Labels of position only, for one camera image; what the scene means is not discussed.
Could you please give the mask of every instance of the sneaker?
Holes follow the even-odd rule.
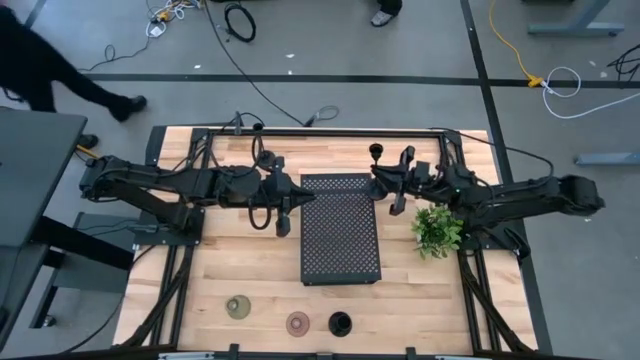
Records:
[[[395,16],[393,16],[391,14],[387,14],[385,12],[378,11],[375,15],[373,15],[373,18],[371,19],[371,25],[373,25],[375,27],[385,26],[394,17]]]
[[[96,145],[98,145],[99,141],[100,139],[98,139],[98,137],[93,134],[83,134],[80,135],[80,139],[78,139],[77,144],[85,149],[93,149],[94,147],[96,147]]]
[[[132,114],[140,112],[147,107],[147,98],[144,96],[136,96],[128,99],[129,103],[125,106],[118,106],[109,109],[111,116],[120,122],[125,122]]]

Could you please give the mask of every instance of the black metal frame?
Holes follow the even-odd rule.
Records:
[[[164,138],[164,135],[166,133],[166,127],[157,127],[157,128],[162,128],[163,130],[154,130],[152,131],[151,134],[151,138],[150,138],[150,143],[153,144],[162,144],[163,139],[159,139],[159,138]],[[201,137],[202,136],[202,131],[208,131],[209,134],[213,135],[214,132],[218,133],[220,136],[234,136],[234,129],[224,129],[222,131],[220,131],[218,128],[213,128],[213,129],[209,129],[209,128],[194,128],[193,129],[193,133],[192,133],[192,138],[194,137]],[[265,128],[262,131],[260,131],[262,136],[313,136],[313,137],[380,137],[380,138],[407,138],[407,139],[417,139],[417,140],[423,140],[423,139],[432,139],[432,140],[437,140],[439,143],[439,147],[440,147],[440,151],[442,154],[446,154],[446,152],[448,151],[448,149],[453,148],[453,150],[455,151],[455,160],[456,162],[465,163],[465,159],[464,159],[464,152],[462,149],[462,142],[460,139],[460,136],[458,134],[455,133],[451,133],[451,132],[442,132],[442,131],[430,131],[430,130],[357,130],[357,129],[320,129],[320,128],[276,128],[276,129],[269,129],[269,128]],[[255,135],[256,132],[252,129],[243,129],[242,135],[241,136],[253,136]],[[213,141],[215,139],[213,139],[213,136],[209,136],[207,141],[209,142],[207,146],[212,146],[213,145]],[[158,159],[159,155],[160,155],[160,149],[162,146],[158,146],[158,145],[154,145],[155,148],[155,152],[154,151],[148,151],[147,152],[147,159],[145,161],[145,163],[149,163],[150,159]],[[206,164],[209,163],[209,158],[208,156],[203,156],[202,159],[202,164],[203,166],[206,166]],[[193,251],[194,251],[194,247],[193,246],[189,246],[185,249],[185,253],[189,251],[191,252],[191,255],[193,255]],[[163,279],[162,279],[162,284],[166,287],[165,284],[168,284],[168,282],[170,281],[170,278],[172,276],[172,269],[173,266],[171,266],[174,262],[175,262],[175,247],[171,247],[169,250],[169,254],[167,256],[167,260],[166,260],[166,264],[165,264],[165,271],[164,271],[164,275],[163,275]],[[489,286],[489,279],[488,279],[488,275],[487,275],[487,271],[486,271],[486,265],[484,262],[484,257],[483,257],[483,250],[482,248],[480,249],[476,249],[472,255],[468,255],[466,250],[459,250],[457,253],[458,256],[458,264],[460,267],[460,273],[461,273],[461,277],[462,277],[462,268],[465,264],[468,264],[468,257],[469,256],[473,256],[475,258],[475,263],[476,263],[476,270],[477,270],[477,278],[478,278],[478,282],[480,284],[480,287],[482,289],[482,291],[484,292],[485,296],[487,296],[489,299],[491,299],[491,291],[490,291],[490,286]],[[186,279],[186,281],[182,284],[182,286],[180,287],[178,293],[177,293],[177,299],[178,301],[176,301],[176,311],[174,313],[174,318],[171,324],[171,339],[170,339],[170,344],[177,346],[178,345],[178,340],[179,340],[179,336],[180,336],[180,327],[182,324],[182,315],[183,315],[183,311],[184,311],[184,301],[186,299],[186,291],[187,291],[187,287],[188,287],[188,277]],[[471,339],[471,344],[472,344],[472,349],[473,352],[481,352],[481,351],[485,351],[483,349],[483,345],[482,345],[482,341],[481,341],[481,337],[480,337],[480,331],[479,331],[479,327],[478,327],[478,318],[477,318],[477,313],[476,313],[476,309],[475,309],[475,301],[474,301],[474,295],[472,294],[472,292],[470,291],[470,289],[464,285],[464,281],[462,281],[462,287],[463,287],[463,296],[464,296],[464,300],[465,300],[465,309],[467,312],[467,319],[468,319],[468,323],[469,323],[469,336]],[[527,296],[537,296],[538,300],[539,300],[539,294],[531,294],[531,293],[527,293]],[[496,327],[495,324],[493,323],[493,321],[489,318],[489,316],[487,315],[487,325],[489,327],[489,342],[490,342],[490,348],[491,351],[495,351],[495,352],[499,352],[501,351],[501,347],[500,347],[500,337],[498,335],[498,332],[496,331]],[[159,321],[156,326],[154,327],[154,332],[152,335],[152,342],[151,344],[157,344],[156,341],[159,341],[160,338],[160,333],[162,331],[162,321]],[[388,354],[388,355],[369,355],[369,354],[361,354],[361,355],[346,355],[346,354],[332,354],[333,359],[336,358],[353,358],[353,359],[357,359],[357,358],[398,358],[398,359],[407,359],[408,355],[400,355],[400,354]],[[294,353],[241,353],[241,357],[242,358],[252,358],[252,357],[258,357],[258,358],[318,358],[318,354],[294,354]],[[415,358],[424,358],[424,359],[432,359],[432,356],[416,356]]]

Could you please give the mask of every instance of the potted plant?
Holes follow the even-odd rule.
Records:
[[[411,231],[416,234],[420,257],[428,255],[436,259],[446,258],[448,251],[460,248],[462,220],[455,219],[444,206],[418,209],[416,219],[411,223]]]

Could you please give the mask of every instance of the concrete floor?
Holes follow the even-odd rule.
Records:
[[[636,45],[640,34],[637,1],[612,2],[598,18],[625,22],[627,31],[616,38],[526,34],[528,22],[569,18],[587,2],[536,5],[498,0],[495,23],[521,50],[528,69],[536,75],[546,76],[556,66],[569,66],[584,79],[615,80],[615,73],[605,65]],[[23,20],[37,3],[42,5],[42,0],[9,0]],[[381,29],[368,24],[376,10],[375,1],[262,0],[244,5],[258,23],[258,36],[249,45],[231,40],[227,46],[249,74],[477,77],[456,1],[405,0],[401,16]],[[473,0],[471,7],[489,77],[522,79],[513,54],[489,28],[489,1]],[[222,21],[223,6],[213,4],[212,9],[215,19]],[[87,67],[102,60],[107,44],[113,44],[119,55],[131,54],[144,45],[145,12],[143,0],[47,0],[33,29],[76,66]],[[94,73],[235,75],[237,71],[217,44],[204,12],[187,11],[186,18],[171,23],[167,33],[152,40],[147,51],[104,65]],[[87,116],[87,132],[102,140],[97,152],[131,161],[143,159],[154,125],[226,121],[236,110],[254,112],[269,126],[294,125],[245,83],[105,81],[101,85],[121,94],[144,94],[149,109],[118,124],[106,110],[56,84],[58,111]],[[324,105],[339,106],[340,116],[321,126],[490,130],[478,86],[274,82],[258,86],[302,119]],[[559,113],[573,114],[633,93],[588,89],[570,100],[553,99],[551,105]],[[634,185],[640,180],[640,169],[579,168],[572,159],[583,152],[639,150],[635,131],[640,131],[636,119],[640,100],[577,120],[559,120],[544,108],[540,89],[493,88],[493,95],[507,145],[549,158],[558,176],[575,173],[596,180],[607,201],[607,208],[590,221],[562,215],[526,221],[554,353],[637,358],[640,244],[632,224],[639,210]],[[23,107],[4,98],[0,105]],[[540,177],[547,171],[544,164],[517,154],[510,154],[509,159],[517,180]],[[92,204],[80,199],[77,183],[82,168],[77,159],[69,164],[47,209],[48,216],[70,224],[79,211],[137,213],[125,204]],[[63,350],[100,326],[118,302],[120,294],[61,291],[52,309],[59,325],[29,330],[26,324],[49,274],[40,274],[0,357]],[[84,349],[107,347],[114,328],[112,322]]]

